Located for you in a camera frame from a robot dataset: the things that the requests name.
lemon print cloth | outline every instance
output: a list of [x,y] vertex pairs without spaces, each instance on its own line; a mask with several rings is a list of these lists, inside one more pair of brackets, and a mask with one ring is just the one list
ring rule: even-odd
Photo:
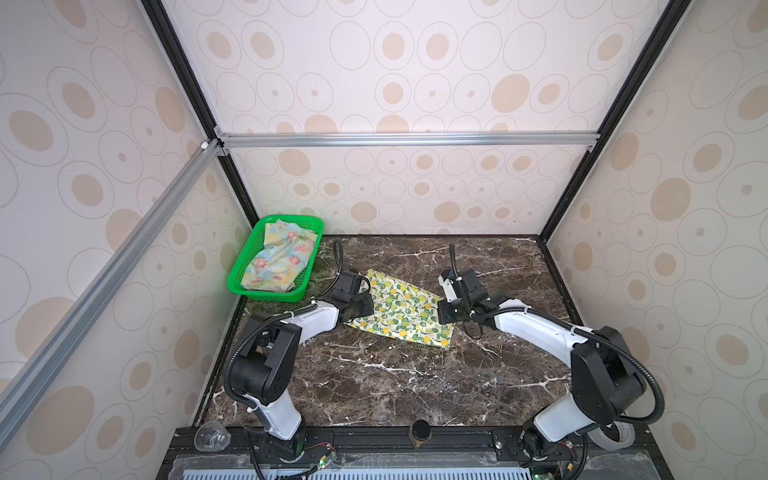
[[438,323],[439,297],[375,270],[368,270],[366,276],[371,281],[373,315],[353,319],[347,325],[393,339],[448,348],[453,325]]

ventilation grille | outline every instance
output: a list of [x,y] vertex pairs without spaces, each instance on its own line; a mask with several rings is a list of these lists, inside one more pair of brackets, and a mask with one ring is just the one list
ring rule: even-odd
[[[341,472],[318,472],[310,480],[531,480],[527,468],[347,468]],[[266,480],[299,473],[301,470],[269,470]],[[245,469],[186,470],[184,480],[258,480],[256,472]]]

pink floral fabric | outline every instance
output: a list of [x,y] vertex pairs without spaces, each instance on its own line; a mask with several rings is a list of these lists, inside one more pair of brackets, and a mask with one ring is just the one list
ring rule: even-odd
[[317,233],[278,220],[264,227],[264,250],[251,260],[240,285],[248,290],[285,293],[306,268],[315,250]]

dark brown marble surface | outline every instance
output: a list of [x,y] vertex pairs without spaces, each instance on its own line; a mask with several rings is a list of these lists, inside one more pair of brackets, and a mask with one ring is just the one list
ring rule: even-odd
[[[442,295],[439,274],[450,268],[450,241],[458,268],[477,271],[486,288],[499,288],[531,306],[566,317],[564,304],[533,240],[512,237],[342,237],[344,266],[381,271]],[[324,237],[306,298],[333,278],[333,238]],[[249,312],[288,310],[301,303],[249,301]],[[476,325],[468,326],[476,336]],[[456,324],[442,349],[339,325],[300,347],[288,387],[310,426],[520,425],[567,392],[568,369],[538,347],[486,329],[471,339]],[[206,421],[259,425],[219,385]]]

green basket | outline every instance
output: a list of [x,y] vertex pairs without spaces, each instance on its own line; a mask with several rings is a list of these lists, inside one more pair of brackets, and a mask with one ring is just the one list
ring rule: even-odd
[[[246,290],[240,282],[243,281],[243,274],[245,269],[250,264],[251,260],[264,250],[264,227],[267,223],[276,223],[278,220],[282,220],[286,223],[295,223],[299,227],[312,230],[317,233],[317,241],[315,242],[315,250],[312,252],[310,262],[306,265],[306,268],[299,273],[299,276],[293,281],[295,287],[293,290],[289,290],[285,293],[279,292],[265,292],[262,290]],[[315,257],[317,257],[317,250],[320,248],[320,239],[323,237],[323,230],[325,224],[317,217],[309,217],[307,215],[269,215],[259,220],[259,223],[253,228],[253,232],[250,233],[248,241],[243,247],[243,251],[240,252],[240,256],[237,258],[234,267],[230,275],[227,277],[227,286],[238,295],[245,295],[253,300],[263,300],[267,302],[299,302],[304,298],[306,292],[306,285],[310,282],[310,273],[312,273],[312,265],[315,264]]]

